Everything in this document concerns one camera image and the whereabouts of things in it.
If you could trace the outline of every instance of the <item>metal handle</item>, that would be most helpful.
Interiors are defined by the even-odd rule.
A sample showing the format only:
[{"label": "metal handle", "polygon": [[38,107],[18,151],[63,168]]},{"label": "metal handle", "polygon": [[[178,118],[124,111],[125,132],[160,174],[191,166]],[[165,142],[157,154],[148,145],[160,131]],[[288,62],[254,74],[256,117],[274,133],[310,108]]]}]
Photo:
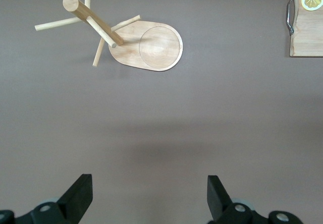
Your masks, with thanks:
[{"label": "metal handle", "polygon": [[286,11],[286,24],[287,24],[287,27],[289,29],[289,34],[290,35],[293,35],[294,34],[294,28],[293,26],[289,23],[289,15],[290,15],[290,3],[292,2],[293,0],[289,0],[289,2],[287,3],[287,11]]}]

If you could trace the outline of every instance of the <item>screw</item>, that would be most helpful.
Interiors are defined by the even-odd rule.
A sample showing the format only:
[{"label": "screw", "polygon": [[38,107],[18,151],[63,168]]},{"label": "screw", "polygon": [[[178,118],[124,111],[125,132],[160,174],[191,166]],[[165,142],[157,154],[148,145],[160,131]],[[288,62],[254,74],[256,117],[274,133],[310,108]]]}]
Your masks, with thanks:
[{"label": "screw", "polygon": [[50,209],[50,206],[49,206],[49,205],[44,205],[43,207],[41,207],[41,208],[39,209],[39,211],[44,212],[44,211],[47,211],[47,210],[49,210],[49,209]]},{"label": "screw", "polygon": [[243,205],[236,205],[234,207],[238,212],[245,212],[246,211],[246,208],[244,208]]},{"label": "screw", "polygon": [[277,217],[278,220],[281,220],[281,221],[289,221],[288,217],[285,214],[282,214],[282,213],[278,213],[276,215],[276,217]]}]

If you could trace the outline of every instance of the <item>gray table surface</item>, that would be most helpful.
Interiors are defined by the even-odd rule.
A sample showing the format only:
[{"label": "gray table surface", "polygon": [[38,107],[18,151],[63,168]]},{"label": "gray table surface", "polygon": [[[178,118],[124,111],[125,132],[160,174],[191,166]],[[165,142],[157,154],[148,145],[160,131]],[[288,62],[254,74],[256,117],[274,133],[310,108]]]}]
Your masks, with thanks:
[{"label": "gray table surface", "polygon": [[124,66],[62,0],[0,0],[0,209],[22,215],[93,174],[81,223],[204,224],[207,175],[258,213],[321,224],[323,61],[290,58],[288,0],[92,0],[111,26],[173,26],[166,72]]}]

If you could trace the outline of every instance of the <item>wooden mug tree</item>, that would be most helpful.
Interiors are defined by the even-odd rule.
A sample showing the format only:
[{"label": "wooden mug tree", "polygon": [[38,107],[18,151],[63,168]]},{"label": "wooden mug tree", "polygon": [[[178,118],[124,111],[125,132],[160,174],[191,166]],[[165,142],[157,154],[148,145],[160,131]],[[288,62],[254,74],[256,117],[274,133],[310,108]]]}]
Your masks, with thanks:
[{"label": "wooden mug tree", "polygon": [[121,64],[153,70],[165,71],[179,61],[183,52],[180,34],[164,23],[141,21],[140,15],[110,27],[90,9],[90,1],[63,0],[64,8],[76,17],[36,25],[35,29],[49,28],[86,22],[101,36],[94,58],[96,67],[106,41],[112,56]]}]

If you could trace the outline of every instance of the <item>oval wooden base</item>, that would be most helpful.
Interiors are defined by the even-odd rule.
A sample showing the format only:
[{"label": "oval wooden base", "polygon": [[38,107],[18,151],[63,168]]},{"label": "oval wooden base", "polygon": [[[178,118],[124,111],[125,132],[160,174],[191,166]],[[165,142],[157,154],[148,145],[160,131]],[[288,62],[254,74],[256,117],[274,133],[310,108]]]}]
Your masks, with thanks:
[{"label": "oval wooden base", "polygon": [[109,46],[109,50],[119,63],[165,71],[175,66],[182,56],[182,38],[167,24],[136,21],[116,32],[123,38],[124,44],[115,48]]}]

